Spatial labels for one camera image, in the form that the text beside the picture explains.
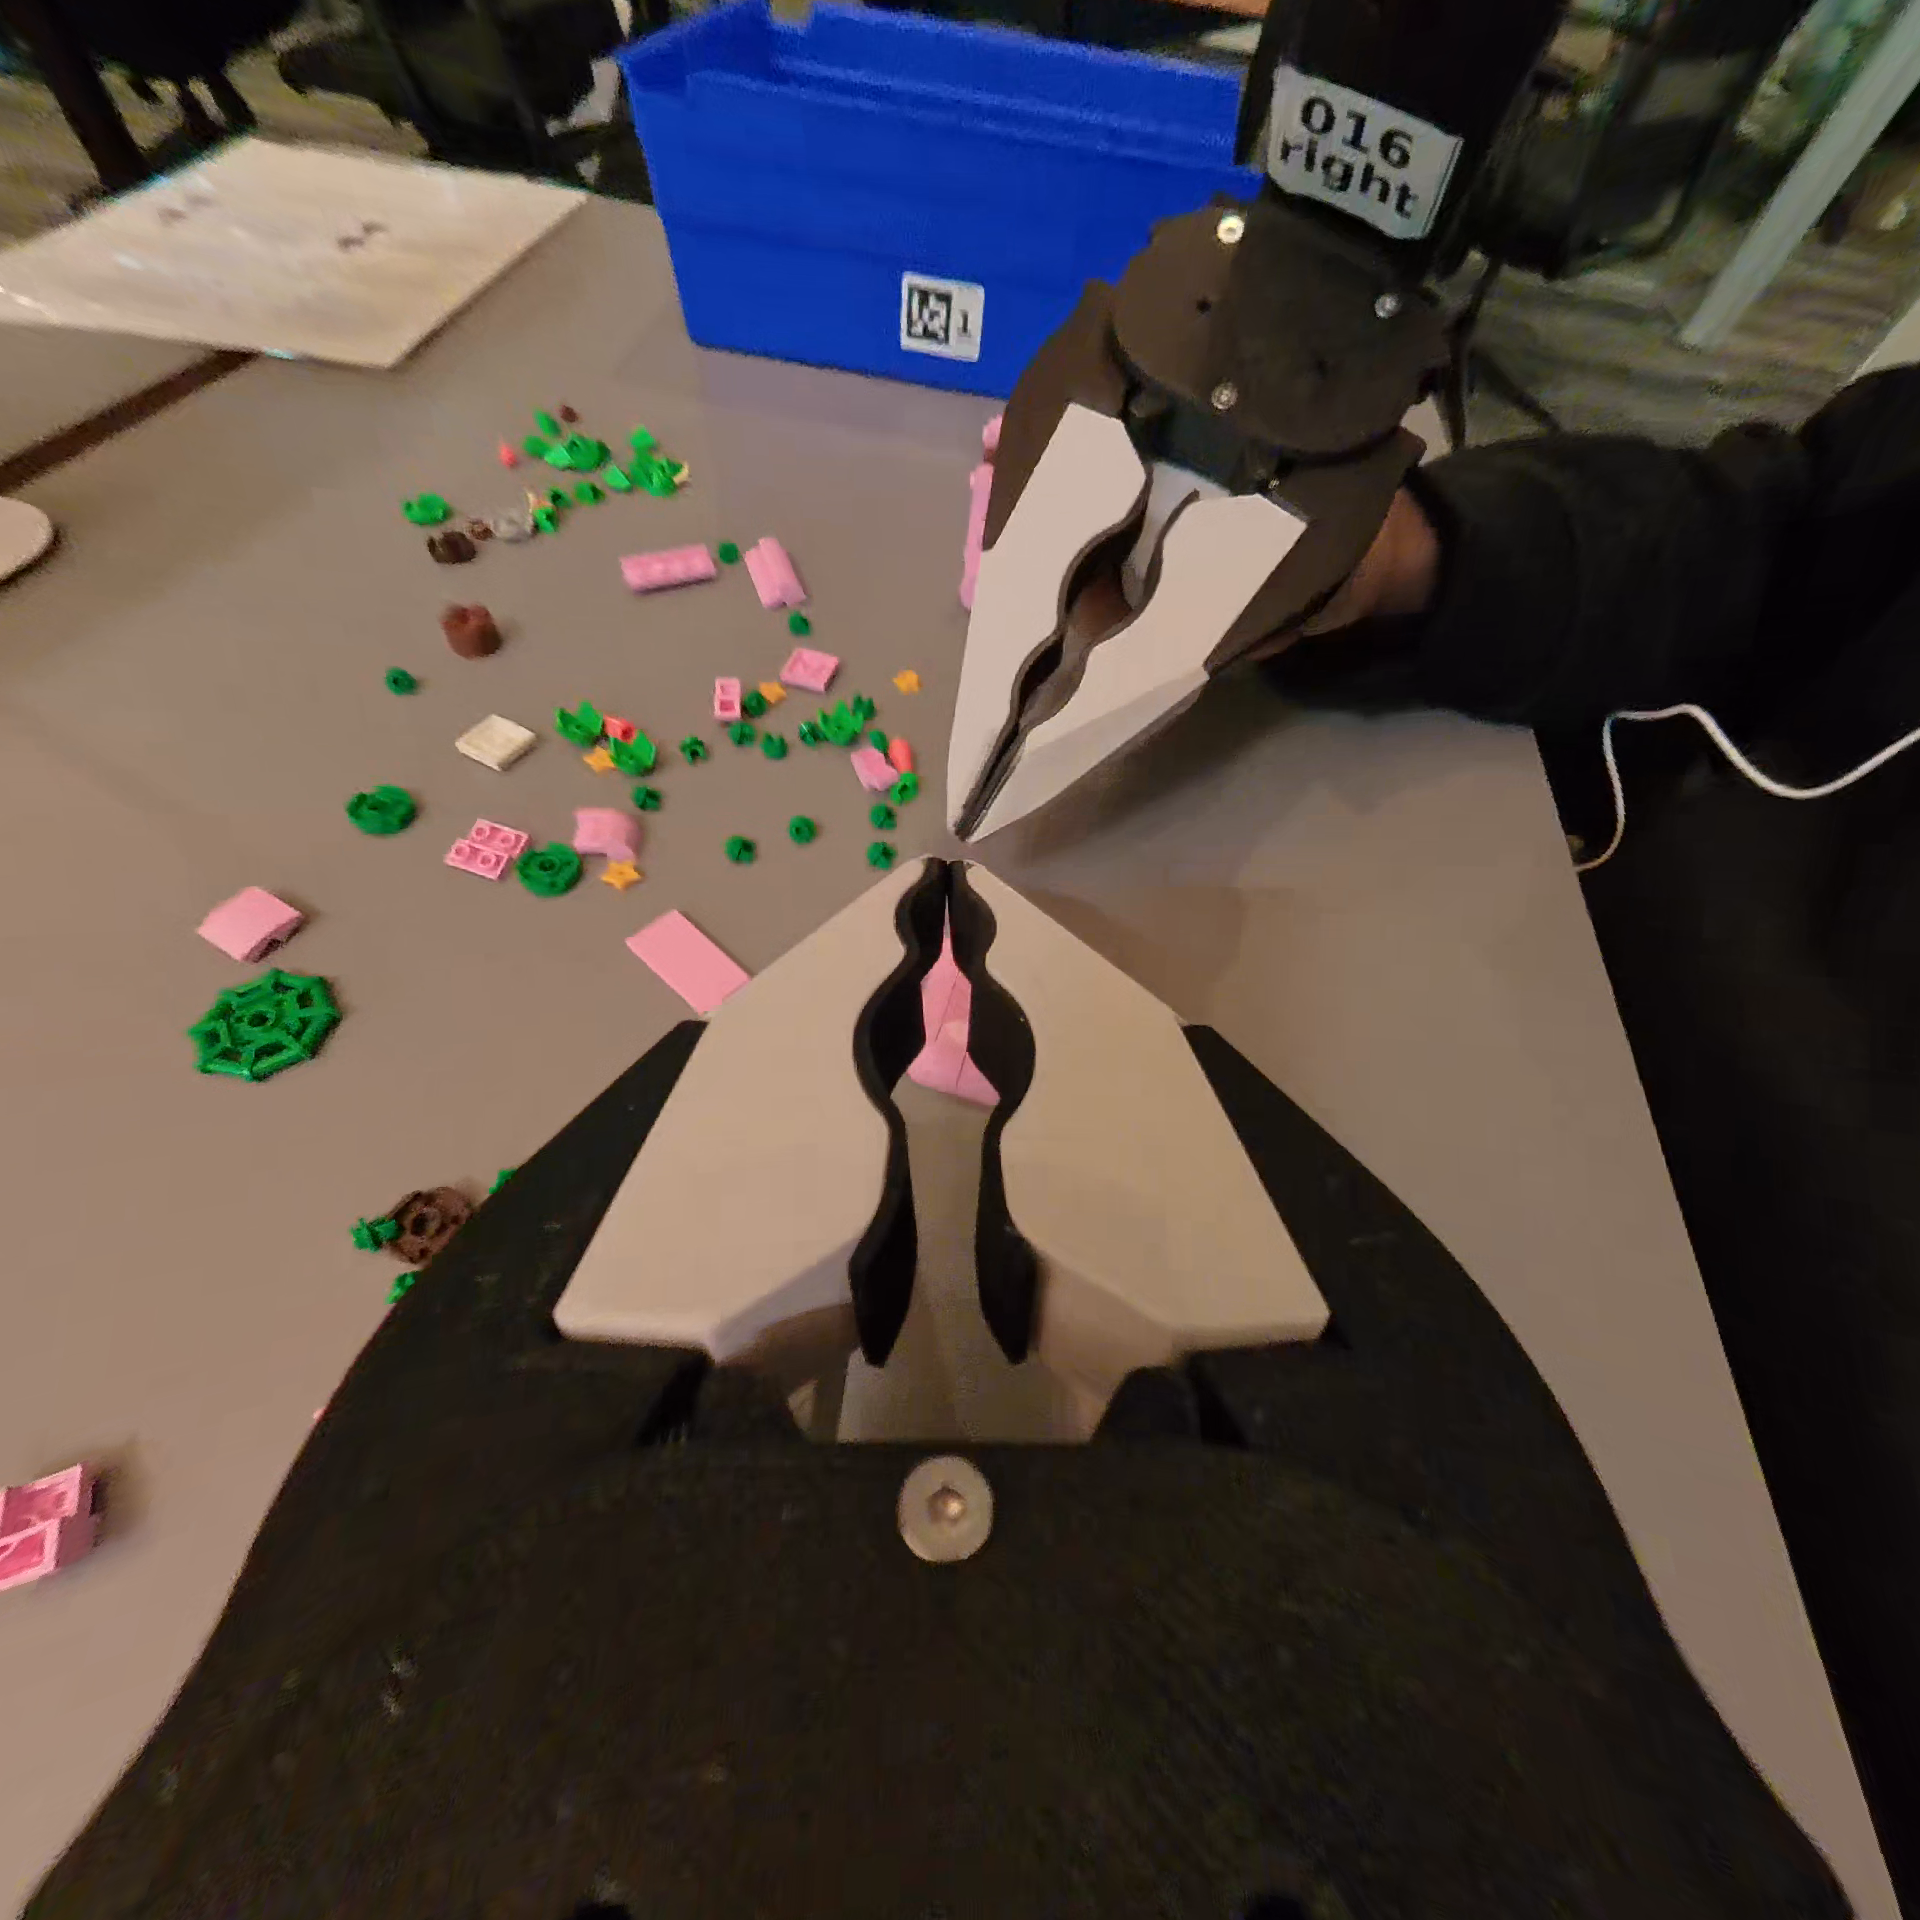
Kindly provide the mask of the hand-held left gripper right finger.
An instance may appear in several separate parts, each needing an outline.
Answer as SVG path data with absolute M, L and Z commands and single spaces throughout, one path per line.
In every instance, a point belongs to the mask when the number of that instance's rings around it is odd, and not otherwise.
M 948 866 L 980 1145 L 977 1293 L 1001 1353 L 1083 1389 L 1330 1319 L 1194 1050 L 1150 989 L 975 863 Z

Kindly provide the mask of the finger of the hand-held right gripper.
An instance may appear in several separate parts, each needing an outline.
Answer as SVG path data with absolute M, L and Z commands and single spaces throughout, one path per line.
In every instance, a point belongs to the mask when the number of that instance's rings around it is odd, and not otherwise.
M 1015 684 L 966 797 L 969 843 L 1010 827 L 1164 731 L 1215 676 L 1215 653 L 1310 522 L 1275 499 L 1200 499 L 1164 531 L 1142 608 L 1102 639 L 1063 634 Z
M 1006 524 L 983 546 L 952 709 L 946 823 L 969 842 L 1018 739 L 1027 669 L 1060 639 L 1082 565 L 1145 505 L 1127 425 L 1070 404 Z

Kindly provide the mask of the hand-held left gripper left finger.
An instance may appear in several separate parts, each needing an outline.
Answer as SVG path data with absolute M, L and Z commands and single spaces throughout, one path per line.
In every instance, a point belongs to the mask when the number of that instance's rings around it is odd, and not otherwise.
M 705 1023 L 562 1290 L 564 1338 L 888 1362 L 919 1266 L 897 1085 L 948 892 L 946 859 L 907 859 Z

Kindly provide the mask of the pink square brick base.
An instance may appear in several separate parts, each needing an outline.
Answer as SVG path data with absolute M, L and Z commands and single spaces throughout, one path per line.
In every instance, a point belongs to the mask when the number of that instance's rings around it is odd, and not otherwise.
M 907 1080 L 930 1092 L 992 1108 L 999 1095 L 972 1059 L 972 986 L 955 965 L 952 925 L 944 928 L 938 960 L 921 979 L 919 1007 L 923 1045 L 906 1071 Z

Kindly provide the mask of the person's right forearm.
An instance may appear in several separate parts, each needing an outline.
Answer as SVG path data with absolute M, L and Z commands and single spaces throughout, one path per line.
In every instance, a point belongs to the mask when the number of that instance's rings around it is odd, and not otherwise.
M 1297 641 L 1290 699 L 1583 730 L 1702 705 L 1810 760 L 1915 721 L 1918 369 L 1702 448 L 1556 435 L 1419 467 L 1424 612 Z

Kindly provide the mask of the person's right hand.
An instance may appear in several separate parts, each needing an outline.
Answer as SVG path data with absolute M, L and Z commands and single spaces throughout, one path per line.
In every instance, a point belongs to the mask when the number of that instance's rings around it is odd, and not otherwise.
M 1441 557 L 1442 546 L 1424 501 L 1414 487 L 1402 487 L 1354 573 L 1303 624 L 1303 639 L 1424 612 L 1435 593 Z

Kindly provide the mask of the pink and brown brick figure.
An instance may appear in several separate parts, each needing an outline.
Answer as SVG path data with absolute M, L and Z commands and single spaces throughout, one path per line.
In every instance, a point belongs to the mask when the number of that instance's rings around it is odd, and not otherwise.
M 977 577 L 987 541 L 987 517 L 992 505 L 992 481 L 1001 436 L 1001 421 L 1003 416 L 995 416 L 983 425 L 978 461 L 975 464 L 967 479 L 967 532 L 962 571 L 959 581 L 959 602 L 967 612 L 972 612 L 977 602 Z

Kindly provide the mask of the pink flat rectangular tile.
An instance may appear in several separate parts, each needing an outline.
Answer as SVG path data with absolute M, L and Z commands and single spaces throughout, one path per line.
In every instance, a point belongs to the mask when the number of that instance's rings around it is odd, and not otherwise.
M 647 921 L 624 946 L 698 1017 L 711 1017 L 752 983 L 752 971 L 681 911 Z

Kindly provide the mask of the blue plastic bin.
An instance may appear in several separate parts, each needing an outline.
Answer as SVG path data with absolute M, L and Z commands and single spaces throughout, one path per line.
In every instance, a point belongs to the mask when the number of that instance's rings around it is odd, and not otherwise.
M 1148 56 L 722 5 L 615 63 L 707 351 L 1006 399 L 1155 225 L 1259 191 L 1242 85 Z

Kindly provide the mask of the green octagonal web piece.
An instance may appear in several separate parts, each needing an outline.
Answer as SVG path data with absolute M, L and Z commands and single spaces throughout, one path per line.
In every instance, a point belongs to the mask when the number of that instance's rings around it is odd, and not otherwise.
M 327 976 L 271 967 L 219 992 L 186 1036 L 198 1073 L 259 1085 L 312 1065 L 342 1019 Z

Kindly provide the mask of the pink curved slope tile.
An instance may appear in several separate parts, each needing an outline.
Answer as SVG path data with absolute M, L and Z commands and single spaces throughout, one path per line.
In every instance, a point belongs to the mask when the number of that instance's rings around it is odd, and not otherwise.
M 236 965 L 256 967 L 295 939 L 305 925 L 302 907 L 266 888 L 249 884 L 206 912 L 199 938 Z

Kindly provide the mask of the person's black clothing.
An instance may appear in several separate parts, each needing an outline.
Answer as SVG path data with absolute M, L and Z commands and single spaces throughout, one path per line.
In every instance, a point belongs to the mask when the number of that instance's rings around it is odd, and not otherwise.
M 1903 1916 L 1918 1845 L 1915 753 L 1752 784 L 1689 714 L 1555 797 Z

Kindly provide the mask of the pink corner panel brick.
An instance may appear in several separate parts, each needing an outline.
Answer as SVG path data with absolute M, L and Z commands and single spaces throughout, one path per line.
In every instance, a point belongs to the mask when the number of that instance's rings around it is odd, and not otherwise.
M 3 1489 L 3 1594 L 43 1583 L 86 1560 L 100 1527 L 90 1463 Z

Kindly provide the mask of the printed paper sheet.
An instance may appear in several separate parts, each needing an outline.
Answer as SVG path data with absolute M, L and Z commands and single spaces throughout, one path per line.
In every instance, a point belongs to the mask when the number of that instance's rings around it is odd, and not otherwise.
M 240 137 L 3 255 L 3 323 L 391 370 L 580 188 Z

